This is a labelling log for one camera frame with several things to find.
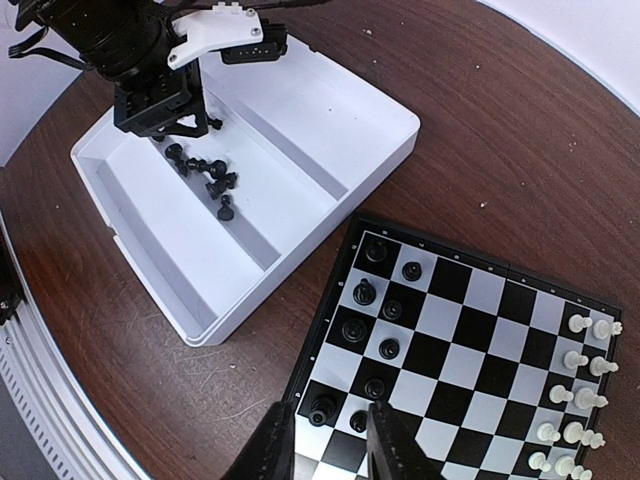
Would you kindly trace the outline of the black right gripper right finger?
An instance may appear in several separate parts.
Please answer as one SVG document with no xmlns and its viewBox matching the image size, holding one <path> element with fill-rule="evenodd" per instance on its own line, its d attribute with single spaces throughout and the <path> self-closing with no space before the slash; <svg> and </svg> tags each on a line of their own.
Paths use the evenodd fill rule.
<svg viewBox="0 0 640 480">
<path fill-rule="evenodd" d="M 440 480 L 438 469 L 388 402 L 369 405 L 367 465 L 370 479 Z"/>
</svg>

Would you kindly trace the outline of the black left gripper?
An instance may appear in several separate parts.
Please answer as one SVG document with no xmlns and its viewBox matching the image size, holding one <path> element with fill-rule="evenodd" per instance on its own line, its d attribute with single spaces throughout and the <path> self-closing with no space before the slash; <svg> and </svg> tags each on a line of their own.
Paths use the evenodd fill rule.
<svg viewBox="0 0 640 480">
<path fill-rule="evenodd" d="M 114 86 L 116 128 L 138 137 L 198 138 L 208 132 L 200 68 L 176 70 L 169 57 L 182 38 L 172 25 L 193 1 L 16 1 L 15 28 L 39 29 L 9 49 L 12 59 L 39 55 Z"/>
</svg>

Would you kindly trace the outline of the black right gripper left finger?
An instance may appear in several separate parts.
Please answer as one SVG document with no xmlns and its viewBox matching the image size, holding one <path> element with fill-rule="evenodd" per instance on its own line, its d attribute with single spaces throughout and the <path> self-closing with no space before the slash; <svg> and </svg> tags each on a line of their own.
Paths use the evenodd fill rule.
<svg viewBox="0 0 640 480">
<path fill-rule="evenodd" d="M 268 409 L 222 479 L 293 479 L 294 448 L 293 405 L 277 401 Z"/>
</svg>

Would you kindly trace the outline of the black king piece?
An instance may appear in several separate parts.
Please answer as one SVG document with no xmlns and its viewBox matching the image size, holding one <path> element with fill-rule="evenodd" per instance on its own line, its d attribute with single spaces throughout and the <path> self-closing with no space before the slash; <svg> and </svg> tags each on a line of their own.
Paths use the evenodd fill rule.
<svg viewBox="0 0 640 480">
<path fill-rule="evenodd" d="M 324 426 L 334 416 L 335 411 L 336 402 L 332 396 L 318 396 L 310 405 L 308 413 L 309 423 L 314 427 Z"/>
</svg>

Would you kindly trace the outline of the black bishop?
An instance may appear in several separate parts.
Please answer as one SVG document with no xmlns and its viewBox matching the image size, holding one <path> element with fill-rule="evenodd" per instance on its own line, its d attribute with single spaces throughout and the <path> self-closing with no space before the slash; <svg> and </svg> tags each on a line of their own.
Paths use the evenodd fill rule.
<svg viewBox="0 0 640 480">
<path fill-rule="evenodd" d="M 351 343 L 358 343 L 362 341 L 368 334 L 368 327 L 361 319 L 350 319 L 346 321 L 342 326 L 343 338 Z"/>
</svg>

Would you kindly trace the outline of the black pawn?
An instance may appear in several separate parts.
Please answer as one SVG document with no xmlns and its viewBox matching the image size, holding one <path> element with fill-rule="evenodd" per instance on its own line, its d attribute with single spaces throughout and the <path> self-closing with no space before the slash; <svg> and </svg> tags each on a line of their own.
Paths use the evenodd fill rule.
<svg viewBox="0 0 640 480">
<path fill-rule="evenodd" d="M 417 261 L 409 261 L 402 267 L 403 278 L 408 282 L 415 282 L 423 274 L 422 265 Z"/>
</svg>

